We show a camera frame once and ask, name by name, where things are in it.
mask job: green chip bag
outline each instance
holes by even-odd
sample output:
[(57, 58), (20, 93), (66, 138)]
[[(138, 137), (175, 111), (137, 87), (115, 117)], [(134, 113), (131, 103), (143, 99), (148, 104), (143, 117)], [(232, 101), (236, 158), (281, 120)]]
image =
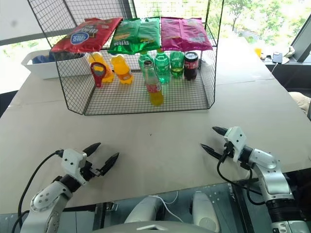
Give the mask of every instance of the green chip bag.
[(135, 54), (160, 48), (159, 21), (159, 17), (122, 21), (113, 35), (108, 52)]

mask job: chip bag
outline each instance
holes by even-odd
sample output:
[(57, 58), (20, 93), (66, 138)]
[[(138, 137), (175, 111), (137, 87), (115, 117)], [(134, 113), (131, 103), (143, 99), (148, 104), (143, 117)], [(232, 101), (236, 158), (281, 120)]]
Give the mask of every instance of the chip bag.
[(160, 48), (159, 23), (159, 17), (122, 21), (113, 35), (108, 52), (135, 54)]
[(212, 50), (201, 18), (161, 17), (162, 50)]
[(52, 48), (52, 52), (94, 52), (101, 50), (112, 32), (122, 20), (121, 17), (101, 20), (85, 19), (73, 32), (66, 35)]

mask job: white device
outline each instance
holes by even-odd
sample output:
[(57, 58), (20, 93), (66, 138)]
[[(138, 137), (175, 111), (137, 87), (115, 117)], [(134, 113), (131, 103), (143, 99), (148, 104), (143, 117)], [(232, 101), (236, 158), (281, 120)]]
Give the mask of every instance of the white device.
[(215, 233), (221, 231), (214, 206), (207, 195), (201, 191), (193, 195), (192, 216), (194, 225)]
[(164, 233), (214, 233), (205, 228), (183, 222), (149, 221), (131, 222), (93, 231), (93, 233), (147, 233), (163, 231)]
[(158, 198), (146, 197), (131, 211), (124, 223), (155, 221), (156, 213), (161, 206)]
[(81, 185), (86, 185), (86, 180), (80, 173), (82, 167), (86, 164), (86, 153), (78, 152), (74, 149), (64, 150), (62, 167), (64, 171), (75, 178)]
[(234, 146), (233, 161), (236, 163), (245, 146), (246, 136), (240, 127), (232, 127), (224, 135), (226, 142), (231, 142)]

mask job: black cable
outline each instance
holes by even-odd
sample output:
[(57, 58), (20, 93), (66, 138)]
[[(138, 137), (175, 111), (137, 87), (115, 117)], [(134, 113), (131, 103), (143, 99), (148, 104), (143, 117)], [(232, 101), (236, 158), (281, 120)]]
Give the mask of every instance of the black cable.
[[(217, 164), (217, 172), (218, 172), (218, 175), (219, 175), (223, 180), (227, 181), (228, 183), (233, 184), (233, 185), (235, 185), (235, 186), (237, 186), (237, 187), (240, 187), (240, 188), (243, 188), (243, 189), (246, 189), (246, 190), (247, 190), (246, 187), (244, 187), (244, 186), (242, 186), (242, 185), (240, 185), (240, 184), (238, 184), (238, 183), (234, 183), (234, 182), (232, 182), (231, 180), (228, 180), (226, 177), (224, 177), (224, 176), (221, 174), (221, 172), (220, 172), (220, 170), (219, 170), (219, 167), (220, 167), (220, 164), (221, 164), (221, 163), (222, 163), (222, 161), (219, 160), (219, 161), (218, 161), (218, 164)], [(260, 192), (257, 192), (257, 191), (252, 190), (252, 189), (249, 189), (249, 191), (250, 191), (250, 192), (253, 192), (253, 193), (256, 193), (256, 194), (258, 194), (258, 195), (262, 195)]]
[(24, 217), (24, 215), (27, 214), (27, 213), (29, 213), (29, 210), (26, 210), (25, 212), (23, 212), (23, 213), (16, 219), (16, 221), (15, 221), (15, 223), (14, 223), (14, 225), (13, 225), (12, 231), (11, 231), (12, 233), (15, 233), (15, 229), (16, 229), (16, 226), (17, 226), (18, 222), (19, 222), (20, 220), (22, 220), (22, 218)]
[[(37, 173), (38, 170), (40, 169), (40, 167), (41, 167), (48, 159), (50, 159), (53, 155), (56, 155), (56, 154), (59, 154), (59, 155), (60, 155), (60, 153), (62, 153), (62, 152), (63, 152), (63, 150), (57, 150), (57, 151), (55, 151), (53, 154), (50, 154), (50, 155), (49, 155), (48, 157), (46, 157), (46, 158), (39, 164), (39, 166), (35, 169), (35, 171), (33, 172), (31, 178), (29, 179), (29, 181), (28, 181), (28, 183), (27, 183), (27, 185), (26, 185), (26, 187), (25, 187), (25, 189), (24, 189), (23, 194), (22, 194), (21, 197), (20, 197), (20, 200), (19, 200), (19, 203), (18, 203), (18, 209), (17, 209), (17, 216), (18, 216), (18, 217), (21, 216), (21, 207), (22, 207), (22, 205), (23, 205), (24, 197), (25, 197), (25, 195), (26, 195), (26, 193), (27, 193), (27, 191), (28, 191), (28, 188), (29, 188), (31, 182), (33, 181), (33, 179), (34, 179), (36, 173)], [(21, 228), (22, 225), (23, 225), (23, 222), (22, 222), (22, 220), (20, 219), (20, 220), (19, 220), (19, 227)]]
[(249, 195), (249, 187), (251, 186), (251, 180), (253, 178), (253, 171), (252, 169), (249, 169), (249, 178), (248, 178), (248, 183), (247, 183), (247, 190), (246, 190), (246, 195), (247, 195), (247, 198), (249, 200), (250, 203), (252, 203), (253, 205), (263, 205), (265, 202), (262, 201), (262, 202), (254, 202), (252, 199), (251, 199), (251, 196)]

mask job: wire rack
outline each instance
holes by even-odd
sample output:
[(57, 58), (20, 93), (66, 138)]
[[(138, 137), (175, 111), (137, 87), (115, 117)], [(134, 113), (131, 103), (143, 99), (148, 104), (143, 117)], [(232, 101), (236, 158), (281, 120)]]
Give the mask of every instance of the wire rack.
[[(219, 28), (224, 0), (28, 0), (40, 28), (52, 47), (85, 18), (171, 16), (201, 17), (213, 50), (199, 54), (199, 72), (194, 81), (174, 78), (162, 85), (164, 103), (153, 106), (138, 65), (139, 54), (125, 58), (134, 74), (130, 85), (117, 77), (101, 88), (95, 87), (86, 56), (74, 54), (65, 60), (55, 56), (67, 108), (84, 115), (150, 113), (209, 109), (215, 102), (215, 74)], [(112, 36), (101, 50), (108, 62)]]

